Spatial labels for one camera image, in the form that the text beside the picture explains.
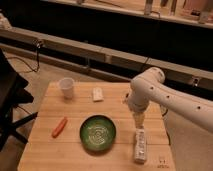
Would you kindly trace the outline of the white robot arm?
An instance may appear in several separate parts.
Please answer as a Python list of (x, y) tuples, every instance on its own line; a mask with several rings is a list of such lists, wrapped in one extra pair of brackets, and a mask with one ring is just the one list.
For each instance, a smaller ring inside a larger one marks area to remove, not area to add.
[(149, 102), (153, 101), (213, 133), (213, 101), (169, 88), (164, 81), (165, 74), (157, 67), (135, 76), (130, 82), (131, 92), (126, 98), (130, 111), (143, 115)]

